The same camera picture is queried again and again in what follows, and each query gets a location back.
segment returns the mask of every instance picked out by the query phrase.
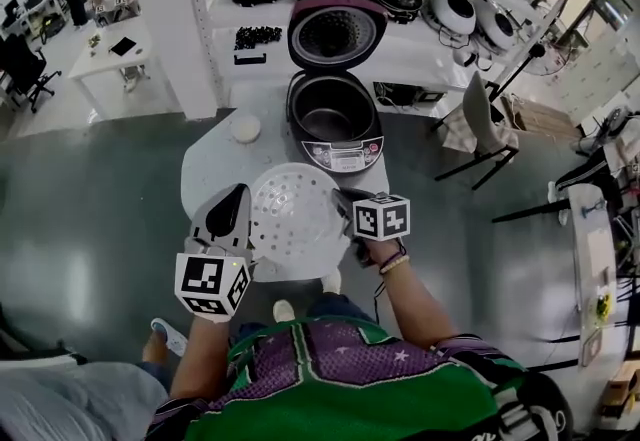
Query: office chair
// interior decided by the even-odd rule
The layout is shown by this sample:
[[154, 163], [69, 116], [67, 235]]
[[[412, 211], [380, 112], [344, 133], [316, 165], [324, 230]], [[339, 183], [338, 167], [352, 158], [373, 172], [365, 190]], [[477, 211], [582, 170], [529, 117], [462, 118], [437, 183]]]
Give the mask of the office chair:
[[475, 135], [478, 141], [474, 159], [467, 164], [437, 176], [435, 180], [444, 180], [449, 176], [465, 171], [486, 160], [497, 157], [502, 153], [502, 158], [496, 163], [493, 169], [472, 187], [473, 190], [477, 190], [500, 169], [507, 165], [516, 153], [518, 153], [518, 149], [509, 146], [500, 139], [496, 126], [491, 119], [491, 103], [489, 102], [487, 90], [480, 77], [480, 73], [477, 71], [473, 74], [469, 87], [467, 87], [464, 93], [462, 111], [464, 112], [464, 117], [469, 128], [471, 128], [473, 135]]
[[31, 52], [24, 36], [16, 36], [15, 34], [11, 34], [7, 38], [0, 51], [0, 68], [6, 71], [13, 80], [11, 90], [16, 90], [29, 100], [31, 112], [34, 114], [37, 112], [36, 101], [42, 91], [51, 96], [55, 94], [45, 86], [56, 75], [62, 75], [61, 71], [55, 71], [49, 75], [44, 74], [47, 60], [42, 55], [42, 50], [38, 50], [37, 53], [40, 57]]

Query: black tablet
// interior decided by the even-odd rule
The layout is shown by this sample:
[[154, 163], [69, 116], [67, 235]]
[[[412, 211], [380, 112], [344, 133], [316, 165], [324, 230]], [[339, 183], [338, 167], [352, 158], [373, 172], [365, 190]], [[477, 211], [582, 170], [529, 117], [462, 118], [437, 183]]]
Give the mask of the black tablet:
[[136, 46], [136, 44], [137, 43], [135, 41], [131, 41], [128, 37], [123, 37], [118, 43], [111, 47], [111, 51], [122, 57], [125, 53]]

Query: gray floor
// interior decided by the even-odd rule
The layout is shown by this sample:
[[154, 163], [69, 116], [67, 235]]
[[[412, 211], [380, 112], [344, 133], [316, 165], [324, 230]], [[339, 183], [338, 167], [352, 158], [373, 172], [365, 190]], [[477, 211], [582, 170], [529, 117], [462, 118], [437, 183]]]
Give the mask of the gray floor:
[[[136, 361], [153, 317], [187, 332], [190, 317], [172, 292], [175, 254], [189, 226], [180, 169], [185, 150], [216, 122], [149, 116], [0, 146], [0, 302], [30, 342], [50, 347], [62, 339], [90, 359]], [[525, 134], [515, 162], [472, 193], [491, 164], [435, 182], [469, 156], [443, 150], [430, 123], [383, 116], [392, 191], [412, 201], [406, 243], [414, 267], [461, 330], [523, 365], [576, 358], [577, 344], [545, 342], [578, 329], [571, 229], [552, 215], [490, 221], [544, 203], [547, 181], [580, 159], [566, 144]], [[349, 253], [341, 270], [345, 293], [373, 315], [379, 278]], [[233, 323], [272, 322], [279, 298], [302, 313], [319, 293], [317, 282], [254, 283]], [[379, 310], [381, 324], [396, 333], [384, 296]], [[599, 395], [585, 401], [585, 390], [615, 370], [623, 339], [618, 333], [600, 367], [554, 375], [579, 425]]]

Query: beaded bracelet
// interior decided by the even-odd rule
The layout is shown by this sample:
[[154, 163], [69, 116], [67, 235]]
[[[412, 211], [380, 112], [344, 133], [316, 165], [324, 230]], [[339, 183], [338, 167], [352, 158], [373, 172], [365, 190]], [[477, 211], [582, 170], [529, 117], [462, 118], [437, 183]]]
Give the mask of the beaded bracelet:
[[401, 256], [400, 258], [398, 258], [398, 259], [392, 261], [391, 263], [387, 264], [385, 267], [382, 267], [380, 269], [380, 275], [384, 276], [391, 269], [395, 269], [398, 265], [400, 265], [401, 263], [407, 262], [407, 261], [409, 261], [409, 256], [405, 254], [404, 256]]

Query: black rice cooker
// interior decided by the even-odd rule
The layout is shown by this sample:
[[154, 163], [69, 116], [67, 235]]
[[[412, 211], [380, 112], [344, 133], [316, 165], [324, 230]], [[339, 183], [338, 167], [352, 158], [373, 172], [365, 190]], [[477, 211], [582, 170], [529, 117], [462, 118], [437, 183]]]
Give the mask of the black rice cooker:
[[382, 154], [374, 102], [346, 70], [371, 56], [386, 26], [386, 11], [369, 0], [301, 0], [293, 9], [289, 53], [303, 71], [289, 86], [287, 120], [305, 157], [325, 171], [358, 173]]

